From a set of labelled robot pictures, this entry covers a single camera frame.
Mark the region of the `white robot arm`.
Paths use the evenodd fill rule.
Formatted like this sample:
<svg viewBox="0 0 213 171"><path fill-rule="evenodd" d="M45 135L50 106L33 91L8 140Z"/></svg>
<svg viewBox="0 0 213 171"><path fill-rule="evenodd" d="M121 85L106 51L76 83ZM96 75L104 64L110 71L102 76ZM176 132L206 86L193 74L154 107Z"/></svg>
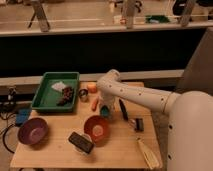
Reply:
<svg viewBox="0 0 213 171"><path fill-rule="evenodd" d="M213 171L213 96L130 86L112 69L97 81L104 101L117 96L169 115L167 171Z"/></svg>

